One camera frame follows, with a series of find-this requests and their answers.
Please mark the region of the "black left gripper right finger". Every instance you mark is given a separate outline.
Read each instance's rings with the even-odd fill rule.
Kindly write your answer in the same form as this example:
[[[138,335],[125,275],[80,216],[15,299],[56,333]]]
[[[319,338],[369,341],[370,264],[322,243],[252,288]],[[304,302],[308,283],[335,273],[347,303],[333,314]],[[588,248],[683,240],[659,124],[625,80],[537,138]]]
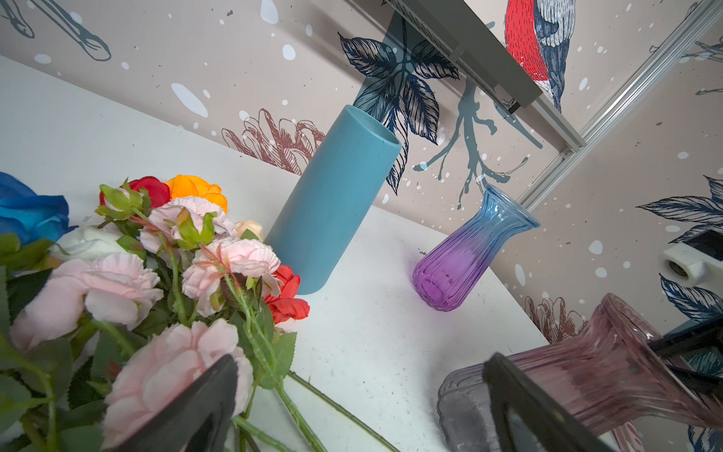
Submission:
[[[504,355],[484,363],[483,380],[502,451],[610,450]]]

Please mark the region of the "smoky pink glass vase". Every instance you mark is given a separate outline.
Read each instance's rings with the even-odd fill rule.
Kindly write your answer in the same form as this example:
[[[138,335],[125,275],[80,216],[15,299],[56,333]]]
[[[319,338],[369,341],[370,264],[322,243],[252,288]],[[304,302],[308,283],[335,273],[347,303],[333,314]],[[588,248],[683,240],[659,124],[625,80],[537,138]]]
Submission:
[[[721,429],[721,378],[684,358],[721,347],[720,315],[661,335],[607,294],[578,335],[508,359],[596,435],[648,416]]]

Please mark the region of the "blue rose flower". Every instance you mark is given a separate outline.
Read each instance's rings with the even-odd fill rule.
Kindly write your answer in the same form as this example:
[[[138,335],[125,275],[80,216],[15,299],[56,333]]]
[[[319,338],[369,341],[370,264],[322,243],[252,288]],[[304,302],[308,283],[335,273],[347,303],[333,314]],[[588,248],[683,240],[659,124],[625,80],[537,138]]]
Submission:
[[[1,234],[13,234],[22,245],[47,239],[57,242],[70,233],[69,205],[61,195],[38,195],[15,177],[1,173]]]

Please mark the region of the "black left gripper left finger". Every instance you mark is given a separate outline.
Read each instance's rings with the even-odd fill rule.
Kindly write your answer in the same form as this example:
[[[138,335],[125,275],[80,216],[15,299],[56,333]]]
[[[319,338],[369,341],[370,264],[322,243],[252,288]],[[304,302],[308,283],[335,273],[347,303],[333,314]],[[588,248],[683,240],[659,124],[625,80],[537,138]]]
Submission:
[[[229,354],[115,451],[224,450],[235,409],[237,366]]]

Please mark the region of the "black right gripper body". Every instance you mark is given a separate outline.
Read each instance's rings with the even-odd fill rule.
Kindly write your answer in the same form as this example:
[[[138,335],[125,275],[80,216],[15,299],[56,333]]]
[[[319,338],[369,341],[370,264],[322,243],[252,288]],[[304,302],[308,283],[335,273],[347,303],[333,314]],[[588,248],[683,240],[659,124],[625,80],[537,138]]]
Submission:
[[[722,235],[709,231],[662,253],[664,295],[690,322],[650,343],[689,388],[722,394]]]

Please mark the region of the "pink carnation flower stem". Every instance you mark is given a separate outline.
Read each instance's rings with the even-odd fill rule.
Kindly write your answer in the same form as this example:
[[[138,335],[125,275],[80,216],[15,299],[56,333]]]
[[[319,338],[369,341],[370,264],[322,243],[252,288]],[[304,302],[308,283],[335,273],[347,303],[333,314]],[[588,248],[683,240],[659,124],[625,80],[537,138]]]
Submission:
[[[139,431],[225,355],[237,367],[237,416],[246,410],[253,386],[252,363],[238,345],[237,327],[224,319],[210,325],[197,321],[156,335],[126,363],[105,397],[103,447],[118,446]]]

